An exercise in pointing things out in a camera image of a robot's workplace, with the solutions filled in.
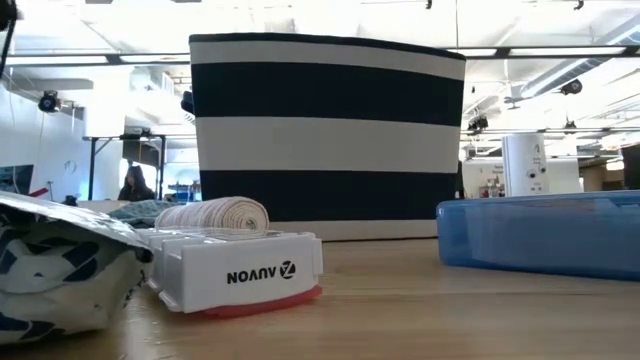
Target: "ceiling light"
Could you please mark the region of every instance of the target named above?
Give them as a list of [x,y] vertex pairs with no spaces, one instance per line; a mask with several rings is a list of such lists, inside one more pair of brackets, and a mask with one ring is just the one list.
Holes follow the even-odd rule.
[[601,46],[582,48],[516,48],[509,55],[517,56],[585,56],[616,55],[623,52],[624,46]]
[[[483,130],[482,133],[485,134],[485,135],[489,135],[489,134],[505,134],[505,130],[487,129],[487,130]],[[531,133],[531,129],[509,129],[508,130],[508,134],[528,134],[528,133]]]
[[106,64],[104,56],[11,56],[7,66]]
[[496,54],[496,49],[488,48],[488,49],[447,49],[451,52],[456,52],[458,54],[462,54],[464,56],[494,56]]
[[624,170],[624,161],[622,160],[614,160],[611,162],[607,162],[607,170],[608,171],[618,171],[618,170]]
[[123,55],[120,59],[125,63],[189,63],[189,54],[166,54],[166,55]]
[[[565,129],[566,129],[566,128],[564,128],[564,127],[563,127],[562,129],[547,129],[547,131],[546,131],[546,132],[551,133],[551,134],[556,134],[556,133],[565,133],[565,132],[566,132],[566,130],[565,130]],[[580,128],[573,128],[573,129],[571,129],[571,132],[572,132],[572,133],[578,133],[578,132],[579,132],[579,133],[588,133],[588,132],[593,132],[593,129],[585,129],[585,128],[580,129]]]

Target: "table surface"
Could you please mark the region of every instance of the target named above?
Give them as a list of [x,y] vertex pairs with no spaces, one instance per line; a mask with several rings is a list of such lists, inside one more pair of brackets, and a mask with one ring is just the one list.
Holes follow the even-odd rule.
[[2,360],[640,358],[640,284],[444,267],[435,240],[327,243],[313,303],[215,321],[148,291],[105,331]]

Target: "patterned bag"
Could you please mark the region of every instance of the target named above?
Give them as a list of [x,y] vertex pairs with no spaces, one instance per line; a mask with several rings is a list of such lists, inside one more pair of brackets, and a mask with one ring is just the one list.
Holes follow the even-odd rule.
[[0,344],[107,327],[152,259],[105,214],[0,192]]

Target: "security camera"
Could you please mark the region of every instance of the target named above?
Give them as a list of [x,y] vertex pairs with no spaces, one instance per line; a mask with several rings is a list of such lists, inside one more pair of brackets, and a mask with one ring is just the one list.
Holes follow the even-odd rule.
[[136,137],[150,136],[151,129],[144,126],[127,126],[124,129],[125,135],[135,135]]
[[575,79],[565,85],[563,85],[560,88],[560,93],[562,93],[562,95],[569,95],[569,94],[579,94],[582,91],[582,83],[580,82],[580,80]]
[[58,99],[58,92],[55,90],[45,91],[38,101],[38,109],[45,113],[56,113],[60,111],[62,103]]
[[12,21],[20,17],[16,2],[13,0],[0,0],[0,31],[5,31]]
[[469,121],[467,130],[484,130],[489,127],[489,120],[486,115],[479,115]]
[[[575,121],[569,121],[567,120],[567,122],[564,124],[564,128],[565,129],[577,129],[578,127],[576,126]],[[564,134],[565,135],[571,135],[571,134],[575,134],[575,131],[565,131]]]
[[193,115],[193,93],[191,91],[185,91],[182,93],[182,101],[180,102],[182,110]]

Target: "white stripe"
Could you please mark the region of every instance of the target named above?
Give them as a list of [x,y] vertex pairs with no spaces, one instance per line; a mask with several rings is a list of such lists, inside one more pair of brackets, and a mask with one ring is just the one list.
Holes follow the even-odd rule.
[[272,230],[306,231],[322,241],[428,238],[438,236],[436,220],[274,222]]
[[192,64],[278,62],[364,66],[464,80],[465,61],[365,46],[280,41],[191,43]]
[[457,173],[460,128],[390,121],[199,117],[201,170]]

